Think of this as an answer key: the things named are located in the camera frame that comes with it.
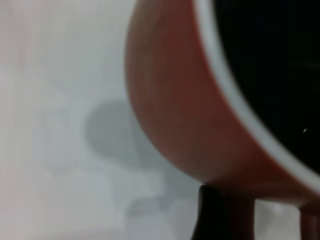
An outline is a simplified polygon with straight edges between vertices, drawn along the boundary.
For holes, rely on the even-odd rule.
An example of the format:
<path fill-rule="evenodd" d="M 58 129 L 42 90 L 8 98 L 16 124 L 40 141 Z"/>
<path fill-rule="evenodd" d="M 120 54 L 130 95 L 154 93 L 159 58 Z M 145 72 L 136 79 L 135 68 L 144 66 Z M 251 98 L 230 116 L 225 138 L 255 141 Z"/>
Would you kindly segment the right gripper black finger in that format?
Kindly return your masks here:
<path fill-rule="evenodd" d="M 192 240 L 254 240 L 255 199 L 201 185 Z"/>

